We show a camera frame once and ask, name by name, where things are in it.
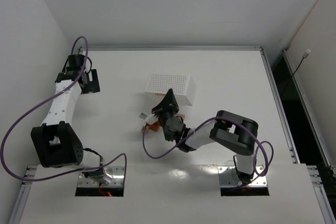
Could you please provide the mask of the white perforated box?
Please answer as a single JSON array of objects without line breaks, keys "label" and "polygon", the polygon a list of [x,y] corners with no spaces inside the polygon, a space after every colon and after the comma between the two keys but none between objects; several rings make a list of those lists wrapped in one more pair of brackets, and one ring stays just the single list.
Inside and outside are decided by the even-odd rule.
[{"label": "white perforated box", "polygon": [[196,82],[190,74],[150,74],[144,93],[158,98],[165,96],[169,89],[173,90],[179,105],[194,104]]}]

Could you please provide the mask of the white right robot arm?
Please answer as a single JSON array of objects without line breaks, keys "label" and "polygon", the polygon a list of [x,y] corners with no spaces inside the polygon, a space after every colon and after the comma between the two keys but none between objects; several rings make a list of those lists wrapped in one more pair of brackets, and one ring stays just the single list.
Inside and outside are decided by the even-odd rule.
[{"label": "white right robot arm", "polygon": [[258,123],[252,119],[220,110],[216,116],[196,128],[189,128],[177,117],[179,105],[172,89],[154,108],[152,114],[163,130],[165,140],[174,141],[183,152],[193,152],[201,146],[217,143],[235,153],[234,165],[242,185],[253,181],[256,152],[264,151],[257,140]]}]

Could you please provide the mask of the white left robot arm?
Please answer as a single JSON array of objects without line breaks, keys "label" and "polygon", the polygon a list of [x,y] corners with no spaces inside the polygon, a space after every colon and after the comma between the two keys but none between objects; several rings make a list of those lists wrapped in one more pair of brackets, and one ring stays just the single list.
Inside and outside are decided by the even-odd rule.
[{"label": "white left robot arm", "polygon": [[68,56],[55,81],[57,97],[41,126],[34,127],[30,135],[44,168],[82,168],[85,178],[106,186],[113,180],[113,171],[103,166],[102,155],[83,147],[71,126],[79,96],[100,92],[97,71],[87,70],[84,59],[80,54]]}]

